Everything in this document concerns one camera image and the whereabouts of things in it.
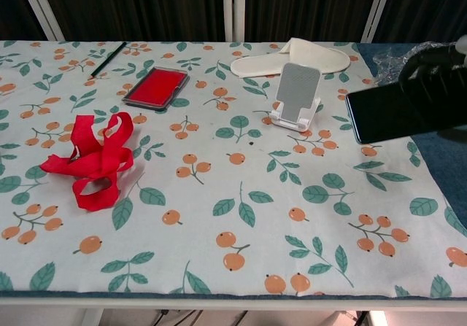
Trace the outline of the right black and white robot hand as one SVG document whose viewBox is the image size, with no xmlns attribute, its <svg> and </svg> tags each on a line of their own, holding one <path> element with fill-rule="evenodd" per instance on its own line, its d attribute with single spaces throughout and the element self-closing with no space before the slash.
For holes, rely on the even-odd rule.
<svg viewBox="0 0 467 326">
<path fill-rule="evenodd" d="M 466 36 L 411 56 L 398 76 L 414 120 L 409 135 L 466 125 Z"/>
</svg>

